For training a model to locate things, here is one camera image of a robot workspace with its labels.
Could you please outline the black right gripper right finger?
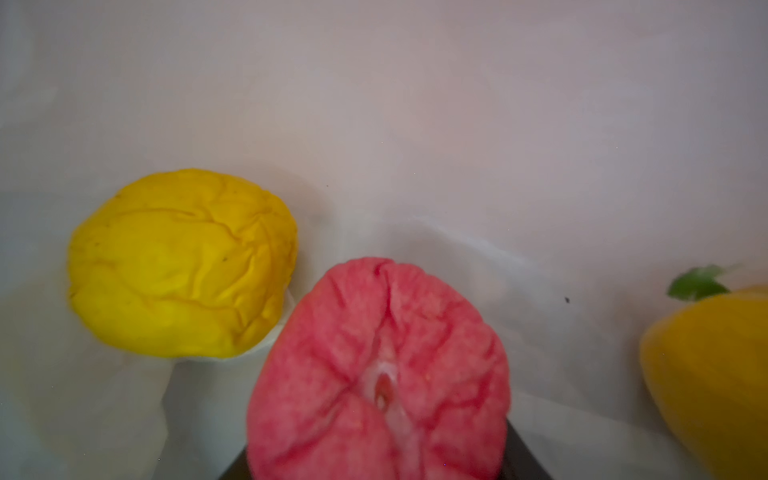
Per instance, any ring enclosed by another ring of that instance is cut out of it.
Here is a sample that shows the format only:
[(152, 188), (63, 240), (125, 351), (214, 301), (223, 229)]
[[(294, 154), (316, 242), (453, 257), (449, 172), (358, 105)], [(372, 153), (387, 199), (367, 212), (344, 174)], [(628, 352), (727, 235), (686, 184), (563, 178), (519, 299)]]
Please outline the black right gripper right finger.
[(552, 480), (510, 421), (507, 421), (500, 480)]

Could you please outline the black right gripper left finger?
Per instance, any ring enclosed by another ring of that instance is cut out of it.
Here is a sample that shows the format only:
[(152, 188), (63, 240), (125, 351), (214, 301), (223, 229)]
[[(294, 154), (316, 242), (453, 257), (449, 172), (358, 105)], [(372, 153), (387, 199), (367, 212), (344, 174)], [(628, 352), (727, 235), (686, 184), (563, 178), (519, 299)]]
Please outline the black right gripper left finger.
[(243, 449), (233, 462), (218, 477), (219, 480), (249, 480), (249, 466), (246, 450)]

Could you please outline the red toy apple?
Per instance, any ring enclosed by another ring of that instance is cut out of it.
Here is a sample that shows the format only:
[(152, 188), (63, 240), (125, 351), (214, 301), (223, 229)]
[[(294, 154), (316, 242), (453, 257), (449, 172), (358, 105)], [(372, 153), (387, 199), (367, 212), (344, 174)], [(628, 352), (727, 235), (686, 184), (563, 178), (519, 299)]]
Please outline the red toy apple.
[(494, 479), (511, 404), (503, 344), (417, 266), (360, 258), (298, 303), (247, 410), (257, 479)]

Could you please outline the round yellow toy lemon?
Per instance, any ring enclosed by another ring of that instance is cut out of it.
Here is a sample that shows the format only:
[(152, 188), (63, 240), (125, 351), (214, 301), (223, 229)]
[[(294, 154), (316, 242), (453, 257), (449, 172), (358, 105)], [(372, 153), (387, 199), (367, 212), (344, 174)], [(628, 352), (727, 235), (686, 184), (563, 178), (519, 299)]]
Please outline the round yellow toy lemon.
[(74, 230), (69, 302), (110, 346), (229, 359), (283, 318), (298, 250), (289, 208), (257, 184), (200, 169), (155, 173)]

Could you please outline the yellow orange toy fruit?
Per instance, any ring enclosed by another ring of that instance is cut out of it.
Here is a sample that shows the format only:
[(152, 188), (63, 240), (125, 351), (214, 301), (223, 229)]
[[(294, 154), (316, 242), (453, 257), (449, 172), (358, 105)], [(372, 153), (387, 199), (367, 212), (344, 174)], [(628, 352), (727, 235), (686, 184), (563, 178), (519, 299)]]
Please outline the yellow orange toy fruit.
[(767, 476), (767, 288), (706, 265), (667, 289), (684, 307), (643, 334), (643, 379), (666, 425), (715, 479)]

